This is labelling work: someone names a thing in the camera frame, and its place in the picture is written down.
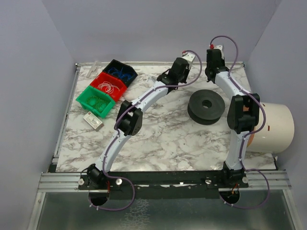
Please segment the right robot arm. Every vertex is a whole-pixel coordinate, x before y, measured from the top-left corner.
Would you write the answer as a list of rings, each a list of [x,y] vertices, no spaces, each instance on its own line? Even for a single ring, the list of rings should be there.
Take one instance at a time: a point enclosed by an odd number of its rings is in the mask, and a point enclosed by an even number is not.
[[[242,163],[244,162],[249,135],[259,123],[260,101],[258,94],[251,98],[234,78],[229,76],[229,68],[225,65],[222,46],[211,45],[207,49],[207,67],[205,74],[208,81],[216,84],[230,100],[227,114],[227,124],[231,129],[231,140],[227,158],[223,164],[223,180],[225,183],[235,183],[245,174]]]

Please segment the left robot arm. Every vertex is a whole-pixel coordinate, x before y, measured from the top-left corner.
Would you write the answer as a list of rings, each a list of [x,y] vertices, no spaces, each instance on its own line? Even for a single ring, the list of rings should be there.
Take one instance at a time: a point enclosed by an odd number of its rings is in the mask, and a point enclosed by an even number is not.
[[[114,125],[115,133],[101,156],[87,168],[86,174],[90,184],[97,187],[104,186],[109,178],[132,183],[129,179],[111,176],[108,172],[125,143],[141,129],[143,113],[172,90],[189,85],[187,77],[195,57],[190,51],[184,52],[182,57],[176,58],[169,70],[157,77],[148,91],[132,102],[124,101],[121,104]]]

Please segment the black cable spool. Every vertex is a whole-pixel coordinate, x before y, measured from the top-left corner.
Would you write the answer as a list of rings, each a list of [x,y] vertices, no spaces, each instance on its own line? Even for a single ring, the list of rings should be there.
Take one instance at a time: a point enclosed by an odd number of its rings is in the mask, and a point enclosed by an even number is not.
[[[212,125],[218,122],[225,111],[225,102],[216,92],[198,90],[194,92],[188,103],[188,115],[201,125]]]

